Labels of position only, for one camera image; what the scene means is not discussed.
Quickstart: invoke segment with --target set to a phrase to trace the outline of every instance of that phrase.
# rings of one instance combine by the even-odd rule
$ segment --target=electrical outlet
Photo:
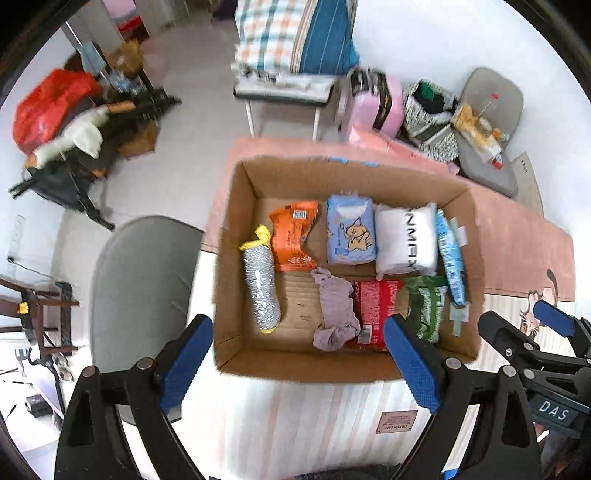
[[[14,227],[12,229],[12,234],[10,236],[10,242],[8,247],[8,257],[14,257],[18,259],[18,252],[21,248],[22,242],[22,233],[25,229],[25,217],[22,215],[17,215],[17,218],[14,222]],[[7,272],[6,274],[11,278],[16,278],[17,276],[17,266],[14,263],[10,263],[7,261]]]

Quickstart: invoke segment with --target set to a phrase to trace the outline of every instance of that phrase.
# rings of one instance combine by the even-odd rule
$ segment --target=red snack package
[[[361,332],[347,343],[348,346],[388,351],[384,342],[384,322],[390,315],[397,313],[396,295],[403,285],[401,280],[353,282]]]

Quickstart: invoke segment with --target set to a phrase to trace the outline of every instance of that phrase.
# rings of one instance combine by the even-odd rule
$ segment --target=gray cylindrical package
[[[263,333],[271,333],[281,320],[281,309],[275,289],[273,253],[264,240],[265,232],[256,229],[260,241],[242,245],[246,284],[251,292],[255,320]]]

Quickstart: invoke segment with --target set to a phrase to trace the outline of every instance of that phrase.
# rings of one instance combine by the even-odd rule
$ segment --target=cartoon print
[[[535,336],[538,333],[541,324],[541,322],[534,317],[534,305],[536,302],[539,300],[545,300],[555,307],[558,304],[558,284],[556,282],[556,277],[550,269],[548,269],[546,275],[552,282],[552,287],[544,288],[542,290],[542,295],[536,290],[530,291],[530,294],[527,297],[529,302],[527,309],[524,312],[519,311],[519,316],[521,318],[520,330],[532,340],[535,340]]]
[[[361,224],[361,217],[357,218],[347,228],[341,223],[340,228],[345,231],[345,238],[349,241],[348,251],[364,251],[371,247],[372,244],[368,241],[370,233],[368,228]]]

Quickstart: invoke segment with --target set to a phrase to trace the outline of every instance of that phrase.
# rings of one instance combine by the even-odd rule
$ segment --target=blue striped cushion
[[[241,71],[344,75],[359,63],[347,0],[239,0]]]
[[[318,0],[306,37],[300,73],[346,75],[359,63],[345,0]]]

